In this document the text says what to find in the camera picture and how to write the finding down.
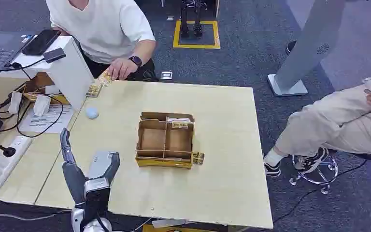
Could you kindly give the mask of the person's left hand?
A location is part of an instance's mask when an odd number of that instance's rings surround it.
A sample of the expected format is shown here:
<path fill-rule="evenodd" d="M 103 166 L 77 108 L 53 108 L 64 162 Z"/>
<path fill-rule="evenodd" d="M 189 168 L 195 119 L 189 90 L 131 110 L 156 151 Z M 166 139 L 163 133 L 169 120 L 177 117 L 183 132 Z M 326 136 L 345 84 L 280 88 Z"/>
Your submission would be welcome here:
<path fill-rule="evenodd" d="M 109 68 L 107 74 L 111 76 L 112 80 L 126 80 L 131 73 L 136 72 L 138 66 L 130 59 L 117 58 Z"/>

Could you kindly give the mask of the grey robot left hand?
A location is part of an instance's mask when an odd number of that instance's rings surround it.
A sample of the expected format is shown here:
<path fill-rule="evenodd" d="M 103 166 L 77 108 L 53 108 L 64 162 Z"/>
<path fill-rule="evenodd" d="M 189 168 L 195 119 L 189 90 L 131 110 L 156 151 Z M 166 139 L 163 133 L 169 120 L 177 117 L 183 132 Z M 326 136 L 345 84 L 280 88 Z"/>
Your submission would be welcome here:
<path fill-rule="evenodd" d="M 89 186 L 98 187 L 100 180 L 105 180 L 107 186 L 113 183 L 114 176 L 120 166 L 120 156 L 117 151 L 97 151 L 92 158 L 87 175 L 77 165 L 69 142 L 70 132 L 64 128 L 60 133 L 61 153 L 63 156 L 63 175 L 75 202 L 75 206 L 83 205 L 86 198 L 86 182 Z"/>

